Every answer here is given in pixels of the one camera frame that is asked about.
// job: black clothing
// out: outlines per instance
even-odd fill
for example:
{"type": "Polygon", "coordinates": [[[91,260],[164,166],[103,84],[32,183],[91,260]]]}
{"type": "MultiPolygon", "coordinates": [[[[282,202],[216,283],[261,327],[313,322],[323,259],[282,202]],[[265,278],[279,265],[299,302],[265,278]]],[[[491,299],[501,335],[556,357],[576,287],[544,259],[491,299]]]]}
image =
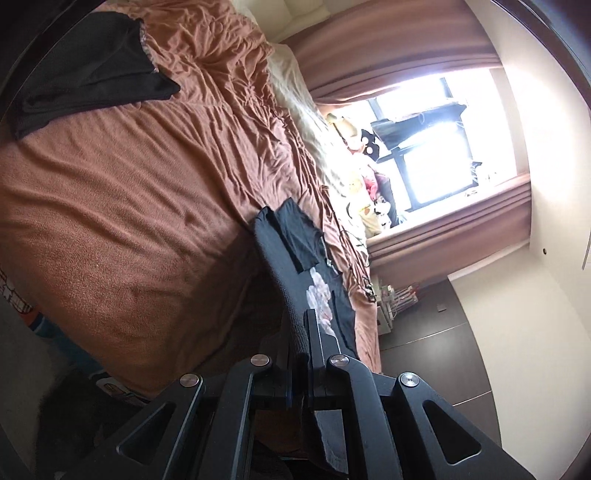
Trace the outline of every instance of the black clothing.
{"type": "Polygon", "coordinates": [[[143,100],[166,100],[180,86],[156,72],[140,40],[141,20],[117,12],[88,15],[25,82],[9,115],[16,139],[51,120],[143,100]]]}
{"type": "MultiPolygon", "coordinates": [[[[276,212],[269,207],[262,209],[255,219],[254,231],[261,257],[283,296],[297,368],[306,371],[310,358],[303,317],[309,309],[306,292],[314,285],[311,267],[321,275],[332,293],[330,326],[341,353],[358,358],[355,311],[343,286],[342,274],[327,256],[322,231],[292,199],[286,200],[276,212]]],[[[307,388],[307,378],[294,379],[296,390],[298,384],[307,388]]],[[[302,432],[304,448],[312,462],[332,472],[347,473],[345,434],[339,410],[310,413],[304,409],[302,432]]]]}

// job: bed sheet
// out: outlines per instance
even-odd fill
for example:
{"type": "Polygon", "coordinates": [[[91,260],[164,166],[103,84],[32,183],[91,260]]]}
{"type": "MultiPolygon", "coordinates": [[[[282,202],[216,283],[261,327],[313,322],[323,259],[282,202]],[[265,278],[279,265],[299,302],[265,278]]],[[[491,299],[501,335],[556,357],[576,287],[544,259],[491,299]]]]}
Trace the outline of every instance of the bed sheet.
{"type": "Polygon", "coordinates": [[[251,222],[293,197],[325,234],[356,310],[359,356],[379,371],[366,269],[275,100],[260,30],[228,1],[110,8],[144,19],[181,92],[0,142],[0,265],[18,291],[152,397],[224,346],[261,270],[251,222]]]}
{"type": "Polygon", "coordinates": [[[316,173],[327,188],[339,223],[367,262],[365,227],[356,208],[351,207],[352,203],[358,205],[364,201],[359,193],[355,198],[351,194],[351,184],[363,182],[359,168],[335,129],[316,107],[291,49],[287,45],[271,45],[274,51],[269,56],[268,68],[277,102],[288,109],[306,149],[316,162],[316,173]]]}

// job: black cloth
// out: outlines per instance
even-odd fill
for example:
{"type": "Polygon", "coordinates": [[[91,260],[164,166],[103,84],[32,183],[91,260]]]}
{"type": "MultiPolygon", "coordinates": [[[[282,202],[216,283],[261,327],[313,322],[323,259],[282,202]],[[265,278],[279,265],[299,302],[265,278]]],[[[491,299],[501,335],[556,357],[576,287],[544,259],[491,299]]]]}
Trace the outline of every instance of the black cloth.
{"type": "Polygon", "coordinates": [[[250,480],[294,480],[290,469],[275,452],[261,442],[252,445],[250,480]]]}
{"type": "Polygon", "coordinates": [[[333,319],[331,327],[341,351],[354,358],[355,311],[343,286],[342,274],[328,258],[324,235],[293,199],[287,199],[276,212],[266,207],[255,219],[256,242],[275,282],[291,306],[293,322],[301,322],[309,308],[306,292],[313,280],[314,267],[332,293],[329,302],[333,319]]]}
{"type": "MultiPolygon", "coordinates": [[[[256,244],[274,283],[284,299],[290,324],[291,346],[298,371],[306,371],[310,358],[304,312],[309,309],[308,287],[314,284],[309,268],[322,276],[332,292],[331,327],[340,351],[358,358],[355,346],[355,311],[342,282],[342,275],[328,259],[322,231],[292,200],[274,212],[261,210],[254,222],[256,244]]],[[[294,386],[306,386],[306,378],[295,378],[294,386]]],[[[304,412],[304,448],[310,460],[333,472],[347,473],[347,454],[343,419],[339,410],[304,412]]]]}
{"type": "Polygon", "coordinates": [[[39,406],[35,478],[67,472],[95,448],[99,431],[109,438],[140,409],[110,397],[80,371],[68,373],[39,406]]]}
{"type": "Polygon", "coordinates": [[[372,122],[371,127],[378,138],[386,145],[386,148],[392,151],[402,142],[426,128],[433,127],[440,122],[460,120],[460,115],[465,109],[466,105],[461,103],[448,103],[424,112],[415,113],[398,122],[378,120],[372,122]]]}
{"type": "Polygon", "coordinates": [[[78,23],[25,82],[9,115],[16,139],[51,120],[144,100],[166,100],[180,86],[156,72],[141,44],[142,21],[94,12],[78,23]]]}
{"type": "Polygon", "coordinates": [[[381,173],[375,174],[375,180],[378,182],[378,191],[384,197],[384,200],[390,204],[390,210],[388,212],[388,218],[392,222],[392,226],[398,225],[398,212],[396,211],[396,201],[394,200],[394,194],[392,193],[392,183],[390,178],[381,173]]]}

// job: bed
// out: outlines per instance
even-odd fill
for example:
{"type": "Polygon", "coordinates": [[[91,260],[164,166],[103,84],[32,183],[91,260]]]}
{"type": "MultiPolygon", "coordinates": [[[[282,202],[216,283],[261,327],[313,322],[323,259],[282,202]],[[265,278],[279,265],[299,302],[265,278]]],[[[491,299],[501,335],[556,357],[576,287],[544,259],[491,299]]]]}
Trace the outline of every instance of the bed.
{"type": "Polygon", "coordinates": [[[19,293],[152,398],[187,371],[238,360],[232,345],[253,318],[263,333],[275,310],[252,221],[292,197],[324,232],[358,355],[379,372],[363,227],[345,209],[354,169],[289,49],[225,0],[101,9],[143,18],[181,91],[67,116],[18,142],[3,130],[0,265],[19,293]]]}

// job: metal bolt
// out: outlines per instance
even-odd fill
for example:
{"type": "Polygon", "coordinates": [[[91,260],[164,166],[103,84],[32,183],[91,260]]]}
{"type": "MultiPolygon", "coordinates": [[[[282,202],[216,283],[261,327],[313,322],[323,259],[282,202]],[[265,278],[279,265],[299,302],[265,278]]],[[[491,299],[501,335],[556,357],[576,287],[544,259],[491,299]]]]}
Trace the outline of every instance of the metal bolt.
{"type": "Polygon", "coordinates": [[[267,357],[264,353],[259,353],[251,358],[251,363],[255,367],[264,367],[267,363],[269,363],[269,357],[267,357]]]}
{"type": "Polygon", "coordinates": [[[402,375],[400,375],[400,382],[402,383],[402,385],[404,385],[405,387],[416,387],[418,385],[418,383],[421,381],[421,379],[418,377],[418,375],[413,374],[412,372],[406,372],[403,373],[402,375]]]}
{"type": "Polygon", "coordinates": [[[199,377],[195,374],[184,374],[181,377],[181,385],[186,388],[194,387],[198,383],[199,383],[199,377]]]}
{"type": "Polygon", "coordinates": [[[330,363],[335,367],[345,367],[349,363],[349,357],[346,355],[333,355],[330,357],[330,363]]]}

